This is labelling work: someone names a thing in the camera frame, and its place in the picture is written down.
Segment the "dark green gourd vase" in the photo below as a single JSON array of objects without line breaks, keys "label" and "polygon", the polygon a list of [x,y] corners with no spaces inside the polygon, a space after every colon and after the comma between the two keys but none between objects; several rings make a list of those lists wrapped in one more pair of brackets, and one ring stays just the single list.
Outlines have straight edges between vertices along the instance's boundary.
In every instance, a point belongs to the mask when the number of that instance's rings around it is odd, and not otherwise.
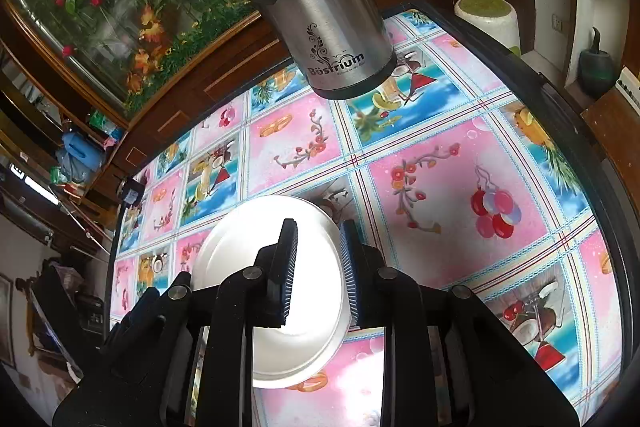
[{"label": "dark green gourd vase", "polygon": [[600,49],[600,31],[595,27],[592,31],[590,47],[579,54],[577,81],[586,95],[597,100],[614,86],[616,69],[612,56]]}]

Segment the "blue thermos jug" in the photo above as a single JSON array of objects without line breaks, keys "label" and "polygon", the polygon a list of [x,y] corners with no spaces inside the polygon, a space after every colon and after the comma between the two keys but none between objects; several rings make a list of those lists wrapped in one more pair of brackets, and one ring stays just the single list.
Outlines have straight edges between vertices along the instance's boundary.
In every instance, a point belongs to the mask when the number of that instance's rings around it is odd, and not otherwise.
[{"label": "blue thermos jug", "polygon": [[81,134],[77,132],[65,132],[62,142],[67,153],[81,162],[82,165],[92,171],[102,168],[104,161],[103,150],[99,150]]}]

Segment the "floral tablecloth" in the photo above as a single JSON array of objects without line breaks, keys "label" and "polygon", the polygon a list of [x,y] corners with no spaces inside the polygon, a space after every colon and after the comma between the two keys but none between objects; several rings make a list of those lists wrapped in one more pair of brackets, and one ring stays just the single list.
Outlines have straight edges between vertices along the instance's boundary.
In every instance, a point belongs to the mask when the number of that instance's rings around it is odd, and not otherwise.
[{"label": "floral tablecloth", "polygon": [[385,23],[386,82],[322,100],[295,66],[183,132],[139,173],[119,229],[110,317],[194,268],[255,196],[313,202],[418,283],[469,286],[589,421],[622,366],[608,248],[576,173],[538,119],[468,48],[410,9]]}]

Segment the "green top plastic stool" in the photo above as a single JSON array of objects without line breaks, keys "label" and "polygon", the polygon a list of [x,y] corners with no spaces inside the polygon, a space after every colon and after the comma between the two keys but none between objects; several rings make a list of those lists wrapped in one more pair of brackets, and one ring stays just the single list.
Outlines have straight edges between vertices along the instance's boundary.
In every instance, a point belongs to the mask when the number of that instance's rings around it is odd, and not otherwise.
[{"label": "green top plastic stool", "polygon": [[504,0],[458,0],[454,5],[457,17],[466,20],[500,42],[517,56],[521,55],[518,13]]}]

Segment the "white paper bowl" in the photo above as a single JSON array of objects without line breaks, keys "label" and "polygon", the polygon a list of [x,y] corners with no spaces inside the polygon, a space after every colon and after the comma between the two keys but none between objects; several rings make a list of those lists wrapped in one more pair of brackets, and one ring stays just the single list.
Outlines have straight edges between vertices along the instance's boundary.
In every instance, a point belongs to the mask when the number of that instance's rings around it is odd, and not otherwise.
[{"label": "white paper bowl", "polygon": [[280,329],[254,330],[253,384],[293,387],[320,373],[340,349],[350,323],[340,230],[305,199],[260,196],[228,212],[196,257],[195,289],[215,286],[252,265],[260,248],[277,242],[285,219],[297,223],[291,310]]}]

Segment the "small black device on table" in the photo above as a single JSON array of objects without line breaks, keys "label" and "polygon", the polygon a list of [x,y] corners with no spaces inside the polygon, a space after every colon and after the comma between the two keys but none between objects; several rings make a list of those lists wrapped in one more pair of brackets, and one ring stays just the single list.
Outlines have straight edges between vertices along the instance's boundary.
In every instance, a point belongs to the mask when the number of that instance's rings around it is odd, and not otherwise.
[{"label": "small black device on table", "polygon": [[132,178],[122,178],[116,194],[122,205],[126,207],[137,206],[144,194],[144,185]]}]

